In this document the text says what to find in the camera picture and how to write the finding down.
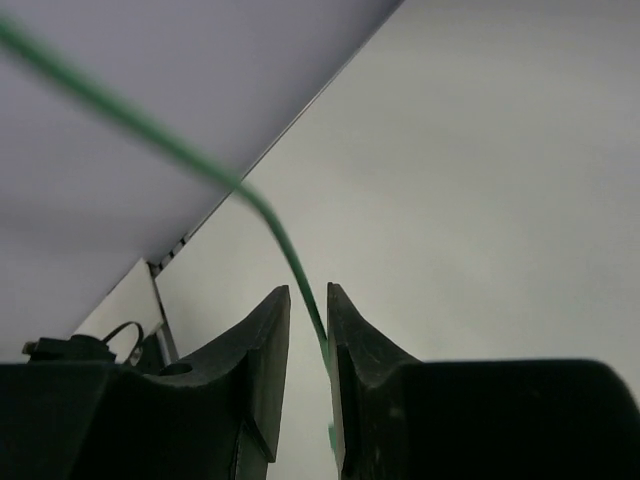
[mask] green wire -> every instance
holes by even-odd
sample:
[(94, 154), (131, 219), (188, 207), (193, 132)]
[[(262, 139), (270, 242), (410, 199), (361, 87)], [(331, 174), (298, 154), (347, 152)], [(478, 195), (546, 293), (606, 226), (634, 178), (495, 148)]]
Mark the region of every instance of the green wire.
[(115, 93), (110, 92), (1, 12), (0, 45), (20, 58), (33, 70), (42, 74), (51, 83), (84, 102), (95, 112), (102, 114), (104, 118), (123, 128), (128, 133), (157, 147), (177, 164), (233, 189), (234, 193), (244, 198), (255, 208), (271, 229), (271, 233), (278, 242), (298, 282), (320, 343), (325, 368), (328, 371), (327, 334), (324, 330), (309, 280), (280, 220), (269, 203), (257, 191), (247, 183), (242, 183), (242, 178), (220, 166), (210, 155), (200, 152), (194, 146), (189, 145), (186, 140), (154, 120), (150, 115), (134, 107), (131, 102), (125, 101)]

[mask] white tabletop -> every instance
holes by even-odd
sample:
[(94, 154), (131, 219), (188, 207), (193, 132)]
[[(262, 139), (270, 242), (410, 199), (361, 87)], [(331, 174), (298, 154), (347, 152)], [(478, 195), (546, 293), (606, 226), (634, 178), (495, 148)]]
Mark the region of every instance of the white tabletop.
[[(425, 360), (597, 358), (638, 395), (640, 4), (481, 3), (407, 0), (248, 180), (323, 311), (341, 283)], [(158, 278), (182, 355), (280, 284), (291, 343), (269, 477), (335, 478), (328, 380), (264, 225), (227, 201)]]

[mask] green rope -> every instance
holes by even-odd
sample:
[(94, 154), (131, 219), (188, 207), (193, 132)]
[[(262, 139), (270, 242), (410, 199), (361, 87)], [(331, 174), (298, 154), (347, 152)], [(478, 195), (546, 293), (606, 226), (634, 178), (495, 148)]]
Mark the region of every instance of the green rope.
[(232, 189), (235, 194), (244, 198), (267, 223), (287, 262), (289, 262), (311, 316), (325, 368), (328, 371), (327, 334), (309, 280), (280, 220), (269, 203), (257, 191), (246, 182), (242, 183), (242, 178), (220, 166), (210, 155), (199, 151), (150, 115), (134, 107), (131, 102), (123, 100), (100, 85), (1, 12), (0, 45), (51, 83), (80, 100), (96, 113), (101, 114), (103, 118), (160, 149), (175, 163)]

